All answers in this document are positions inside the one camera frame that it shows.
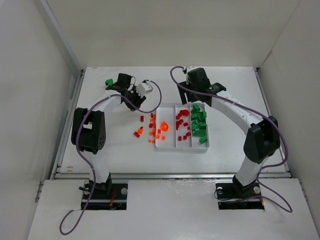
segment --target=green cube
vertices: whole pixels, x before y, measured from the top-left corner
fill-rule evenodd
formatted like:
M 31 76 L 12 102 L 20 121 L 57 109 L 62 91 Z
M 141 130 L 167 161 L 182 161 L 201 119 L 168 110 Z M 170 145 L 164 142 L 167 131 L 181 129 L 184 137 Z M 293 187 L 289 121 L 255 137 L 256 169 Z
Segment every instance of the green cube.
M 205 120 L 207 117 L 207 112 L 206 111 L 203 111 L 202 112 L 202 120 Z
M 199 127 L 200 130 L 204 130 L 204 129 L 206 129 L 207 124 L 201 122 L 201 123 L 199 123 L 199 126 L 198 126 L 198 127 Z
M 204 142 L 206 142 L 208 140 L 208 138 L 206 136 L 203 136 L 202 138 L 199 139 L 199 142 L 201 144 L 203 144 Z
M 191 114 L 191 120 L 196 120 L 197 119 L 197 114 Z
M 197 104 L 193 105 L 193 110 L 195 110 L 196 112 L 200 112 L 200 107 Z
M 197 117 L 198 117 L 198 121 L 201 122 L 202 121 L 202 112 L 198 112 L 197 113 Z
M 196 130 L 196 131 L 193 131 L 193 132 L 192 132 L 192 136 L 195 137 L 195 138 L 197 138 L 197 137 L 203 137 L 203 136 L 205 136 L 205 135 L 206 135 L 206 133 L 205 133 L 205 131 L 203 131 L 203 130 Z
M 197 125 L 195 125 L 194 123 L 191 124 L 191 129 L 192 130 L 196 130 L 197 129 Z
M 110 79 L 108 79 L 108 80 L 105 80 L 104 83 L 105 83 L 106 86 L 109 86 L 109 85 L 114 84 L 114 80 L 113 80 L 112 78 L 110 78 Z

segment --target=white enclosure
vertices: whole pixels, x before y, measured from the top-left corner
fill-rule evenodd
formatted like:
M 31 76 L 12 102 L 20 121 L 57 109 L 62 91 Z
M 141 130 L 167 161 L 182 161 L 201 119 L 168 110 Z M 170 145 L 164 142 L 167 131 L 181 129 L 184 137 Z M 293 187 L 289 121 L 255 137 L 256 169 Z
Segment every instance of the white enclosure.
M 232 178 L 239 169 L 245 136 L 232 122 L 210 113 L 216 121 L 209 129 L 210 147 L 194 166 L 192 158 L 169 154 L 163 162 L 164 155 L 105 162 L 115 179 L 126 173 L 128 179 L 137 174 L 142 179 L 149 174 L 161 174 L 153 175 L 156 179 L 203 174 L 208 180 L 130 180 L 127 212 L 88 211 L 74 235 L 65 239 L 92 239 L 88 224 L 96 232 L 93 238 L 107 237 L 104 227 L 112 232 L 124 218 L 128 226 L 135 222 L 129 235 L 113 232 L 113 239 L 150 239 L 165 230 L 160 239 L 318 239 L 319 12 L 319 0 L 0 0 L 0 238 L 63 238 L 59 223 L 67 210 L 80 207 L 77 188 L 90 173 L 70 143 L 73 110 L 90 107 L 93 96 L 104 94 L 99 81 L 131 71 L 139 81 L 157 80 L 167 89 L 166 103 L 178 103 L 169 66 L 197 65 L 206 69 L 211 83 L 223 82 L 239 101 L 277 118 L 289 147 L 288 166 L 262 175 L 283 178 L 264 180 L 288 198 L 294 213 L 267 201 L 265 212 L 217 209 L 212 184 Z M 143 107 L 156 103 L 155 92 Z M 120 114 L 128 120 L 136 114 L 121 107 L 114 123 Z M 136 125 L 128 124 L 123 134 Z M 113 151 L 107 147 L 106 156 L 118 157 L 116 151 L 124 146 L 130 151 L 146 147 L 129 137 L 119 145 L 118 128 L 115 124 L 111 131 L 116 146 Z M 219 144 L 217 152 L 212 147 Z M 277 151 L 270 163 L 282 158 Z M 137 220 L 141 211 L 145 214 Z M 150 221 L 150 213 L 158 218 Z M 76 217 L 66 221 L 65 230 Z M 186 222 L 172 227 L 181 218 Z M 146 233 L 140 233 L 139 221 L 147 226 Z M 240 235 L 232 235 L 226 224 Z

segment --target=red cube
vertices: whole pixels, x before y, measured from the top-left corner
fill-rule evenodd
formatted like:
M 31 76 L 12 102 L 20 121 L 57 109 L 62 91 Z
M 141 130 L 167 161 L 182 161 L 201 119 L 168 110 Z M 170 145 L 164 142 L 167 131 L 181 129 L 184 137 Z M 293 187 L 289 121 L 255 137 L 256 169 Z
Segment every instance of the red cube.
M 137 133 L 136 131 L 133 133 L 137 138 L 140 138 L 139 133 Z

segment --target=purple cable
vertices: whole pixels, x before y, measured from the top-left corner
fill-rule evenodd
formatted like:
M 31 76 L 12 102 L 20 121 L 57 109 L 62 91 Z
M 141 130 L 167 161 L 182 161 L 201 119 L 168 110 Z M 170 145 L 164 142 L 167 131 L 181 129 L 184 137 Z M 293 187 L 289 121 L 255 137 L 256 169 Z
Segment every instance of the purple cable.
M 78 130 L 78 132 L 77 132 L 77 134 L 76 134 L 75 147 L 76 147 L 76 151 L 78 152 L 78 154 L 80 155 L 80 157 L 90 166 L 90 168 L 91 168 L 91 170 L 92 170 L 93 185 L 92 185 L 92 189 L 91 189 L 91 191 L 90 191 L 89 197 L 88 197 L 88 199 L 87 199 L 87 201 L 86 201 L 86 203 L 85 203 L 85 205 L 84 205 L 84 207 L 83 207 L 83 210 L 82 210 L 82 212 L 81 212 L 78 220 L 76 221 L 75 225 L 73 226 L 73 228 L 72 228 L 70 231 L 68 231 L 68 232 L 63 232 L 63 231 L 62 231 L 62 224 L 64 223 L 64 221 L 65 221 L 65 219 L 67 218 L 67 216 L 69 216 L 69 214 L 71 214 L 74 210 L 69 211 L 69 212 L 64 216 L 64 218 L 62 219 L 62 221 L 61 221 L 61 223 L 60 223 L 60 226 L 59 226 L 59 231 L 60 231 L 60 233 L 61 233 L 62 235 L 64 235 L 64 236 L 65 236 L 65 235 L 69 235 L 70 233 L 72 233 L 72 232 L 76 229 L 76 227 L 78 226 L 78 224 L 79 224 L 79 222 L 80 222 L 80 220 L 81 220 L 81 218 L 82 218 L 82 215 L 84 214 L 85 210 L 87 209 L 87 206 L 88 206 L 89 201 L 90 201 L 90 199 L 91 199 L 91 197 L 92 197 L 92 194 L 94 193 L 94 189 L 95 189 L 95 186 L 96 186 L 96 179 L 97 179 L 97 178 L 96 178 L 95 168 L 94 168 L 94 166 L 91 164 L 91 162 L 81 153 L 80 148 L 79 148 L 80 133 L 81 133 L 82 128 L 84 127 L 84 124 L 85 124 L 85 122 L 86 122 L 89 114 L 92 112 L 93 109 L 95 109 L 96 106 L 98 106 L 99 104 L 103 103 L 104 101 L 107 101 L 108 99 L 110 99 L 110 98 L 112 98 L 112 97 L 121 97 L 121 98 L 123 98 L 123 99 L 124 99 L 127 103 L 129 103 L 135 110 L 138 110 L 138 111 L 141 112 L 141 113 L 149 114 L 149 113 L 154 112 L 154 111 L 160 106 L 160 104 L 161 104 L 161 101 L 162 101 L 162 93 L 161 93 L 161 89 L 160 89 L 160 87 L 158 86 L 158 84 L 156 84 L 156 83 L 155 83 L 154 81 L 152 81 L 152 80 L 147 80 L 147 81 L 153 83 L 153 84 L 158 88 L 159 94 L 160 94 L 159 103 L 158 103 L 158 105 L 157 105 L 153 110 L 151 110 L 151 111 L 143 111 L 143 110 L 140 110 L 139 108 L 137 108 L 137 107 L 136 107 L 128 98 L 126 98 L 125 96 L 122 96 L 121 94 L 111 94 L 111 95 L 109 95 L 109 96 L 101 99 L 101 100 L 98 101 L 97 103 L 95 103 L 95 104 L 88 110 L 88 112 L 84 115 L 83 120 L 82 120 L 82 122 L 81 122 L 81 124 L 80 124 L 79 130 Z
M 261 167 L 261 170 L 260 170 L 260 171 L 258 172 L 258 174 L 256 175 L 256 181 L 257 181 L 261 186 L 265 187 L 266 189 L 270 190 L 271 192 L 273 192 L 274 194 L 276 194 L 277 196 L 279 196 L 279 197 L 286 203 L 286 205 L 289 207 L 289 210 L 286 209 L 286 208 L 284 208 L 283 206 L 281 206 L 280 204 L 278 204 L 277 202 L 275 202 L 274 200 L 272 200 L 272 199 L 270 199 L 269 197 L 266 197 L 266 196 L 251 196 L 251 197 L 244 198 L 244 199 L 240 199 L 240 200 L 236 200 L 236 201 L 228 201 L 228 203 L 231 203 L 231 204 L 241 203 L 241 202 L 244 202 L 244 201 L 247 201 L 247 200 L 250 200 L 250 199 L 260 198 L 260 199 L 269 200 L 270 202 L 274 203 L 275 205 L 277 205 L 279 208 L 285 210 L 286 212 L 292 213 L 292 212 L 293 212 L 292 207 L 290 206 L 290 204 L 288 203 L 288 201 L 287 201 L 283 196 L 281 196 L 278 192 L 276 192 L 275 190 L 271 189 L 270 187 L 264 185 L 263 183 L 261 183 L 261 182 L 259 181 L 259 175 L 260 175 L 260 173 L 261 173 L 261 171 L 262 171 L 263 169 L 281 166 L 281 165 L 285 164 L 285 163 L 287 162 L 287 160 L 288 160 L 288 156 L 289 156 L 288 145 L 287 145 L 287 142 L 286 142 L 286 140 L 285 140 L 284 135 L 282 134 L 282 132 L 280 131 L 280 129 L 278 128 L 278 126 L 277 126 L 273 121 L 271 121 L 267 116 L 263 115 L 262 113 L 254 110 L 254 109 L 251 109 L 251 108 L 249 108 L 249 107 L 243 106 L 243 105 L 241 105 L 241 104 L 239 104 L 239 103 L 237 103 L 237 102 L 234 102 L 234 101 L 230 100 L 229 98 L 225 98 L 225 97 L 222 97 L 222 96 L 217 96 L 217 95 L 210 94 L 210 93 L 193 91 L 193 90 L 190 90 L 190 89 L 182 86 L 181 84 L 179 84 L 179 83 L 175 80 L 175 78 L 174 78 L 174 76 L 173 76 L 173 74 L 172 74 L 173 70 L 175 70 L 175 69 L 184 69 L 184 67 L 183 67 L 183 66 L 175 66 L 175 67 L 173 67 L 173 68 L 170 70 L 170 76 L 171 76 L 172 80 L 174 81 L 174 83 L 175 83 L 179 88 L 181 88 L 181 89 L 183 89 L 183 90 L 185 90 L 185 91 L 187 91 L 187 92 L 193 93 L 193 94 L 203 95 L 203 96 L 209 96 L 209 97 L 213 97 L 213 98 L 217 98 L 217 99 L 224 100 L 224 101 L 229 102 L 229 103 L 231 103 L 231 104 L 234 104 L 234 105 L 236 105 L 236 106 L 238 106 L 238 107 L 240 107 L 240 108 L 242 108 L 242 109 L 248 110 L 248 111 L 250 111 L 250 112 L 252 112 L 252 113 L 255 113 L 255 114 L 261 116 L 263 119 L 267 120 L 267 121 L 275 128 L 275 130 L 278 132 L 278 134 L 279 134 L 279 136 L 280 136 L 280 138 L 281 138 L 281 140 L 282 140 L 283 147 L 284 147 L 284 152 L 285 152 L 285 156 L 284 156 L 283 161 L 280 162 L 280 163 L 277 163 L 277 164 L 272 164 L 272 165 L 267 165 L 267 166 Z

